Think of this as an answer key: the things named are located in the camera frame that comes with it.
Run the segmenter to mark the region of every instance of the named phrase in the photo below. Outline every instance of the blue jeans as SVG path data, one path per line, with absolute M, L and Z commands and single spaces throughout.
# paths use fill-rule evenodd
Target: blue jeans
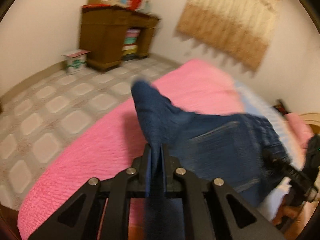
M 141 129 L 151 146 L 148 239 L 183 239 L 181 201 L 163 197 L 163 143 L 168 144 L 170 155 L 178 157 L 184 168 L 202 179 L 223 178 L 255 207 L 283 179 L 281 173 L 264 165 L 261 155 L 267 147 L 277 158 L 289 160 L 266 118 L 185 112 L 143 81 L 133 85 L 132 96 Z

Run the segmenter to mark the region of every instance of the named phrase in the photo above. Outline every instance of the tiled floor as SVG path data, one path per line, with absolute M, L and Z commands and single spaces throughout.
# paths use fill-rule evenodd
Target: tiled floor
M 0 115 L 0 201 L 19 209 L 46 167 L 103 115 L 130 96 L 138 77 L 153 81 L 174 66 L 152 58 L 124 62 L 106 73 L 59 71 L 4 106 Z

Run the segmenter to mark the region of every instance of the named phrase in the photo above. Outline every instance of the wooden dresser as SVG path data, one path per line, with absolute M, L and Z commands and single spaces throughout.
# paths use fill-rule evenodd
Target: wooden dresser
M 89 50 L 87 65 L 100 71 L 121 63 L 127 29 L 141 29 L 137 38 L 138 58 L 149 55 L 159 18 L 118 6 L 82 9 L 80 49 Z

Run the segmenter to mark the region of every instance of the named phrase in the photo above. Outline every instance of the wall hanging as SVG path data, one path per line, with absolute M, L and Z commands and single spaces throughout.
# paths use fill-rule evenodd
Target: wall hanging
M 279 0 L 187 0 L 177 30 L 255 71 L 270 44 Z

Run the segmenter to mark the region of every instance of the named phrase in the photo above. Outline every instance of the metal screw head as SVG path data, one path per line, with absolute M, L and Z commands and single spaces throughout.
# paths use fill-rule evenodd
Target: metal screw head
M 179 174 L 179 175 L 184 175 L 186 174 L 186 169 L 185 168 L 177 168 L 176 169 L 176 173 Z
M 125 172 L 129 175 L 133 175 L 137 172 L 137 170 L 135 168 L 127 168 Z
M 97 178 L 91 178 L 88 180 L 89 185 L 94 186 L 97 185 L 99 183 L 99 179 Z
M 224 184 L 224 181 L 223 179 L 220 179 L 220 178 L 215 178 L 213 183 L 217 186 L 222 186 Z

